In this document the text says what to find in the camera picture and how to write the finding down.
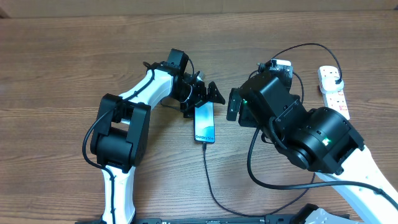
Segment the blue screen smartphone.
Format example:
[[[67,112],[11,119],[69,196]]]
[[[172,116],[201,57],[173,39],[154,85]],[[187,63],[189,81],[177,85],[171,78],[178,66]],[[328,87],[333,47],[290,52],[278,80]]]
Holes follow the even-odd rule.
[[[195,108],[194,139],[206,143],[215,142],[214,105],[212,102]]]

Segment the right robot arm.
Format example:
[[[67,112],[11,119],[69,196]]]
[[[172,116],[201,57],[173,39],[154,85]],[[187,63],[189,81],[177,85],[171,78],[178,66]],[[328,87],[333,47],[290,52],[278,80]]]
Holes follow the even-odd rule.
[[[397,223],[397,190],[375,163],[353,125],[329,107],[307,111],[290,94],[294,70],[290,61],[260,63],[255,75],[232,88],[227,120],[257,128],[295,166],[316,173],[320,183],[272,185],[293,190],[333,187],[365,223]]]

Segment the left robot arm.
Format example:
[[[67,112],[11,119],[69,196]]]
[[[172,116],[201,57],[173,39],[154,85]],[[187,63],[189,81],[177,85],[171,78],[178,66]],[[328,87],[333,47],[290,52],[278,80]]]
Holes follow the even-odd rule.
[[[147,148],[156,105],[171,97],[180,103],[184,118],[191,118],[206,103],[225,103],[214,82],[206,85],[201,72],[185,71],[191,62],[185,52],[171,49],[167,60],[144,63],[146,74],[135,87],[102,97],[83,140],[104,177],[105,207],[99,223],[134,223],[134,174]]]

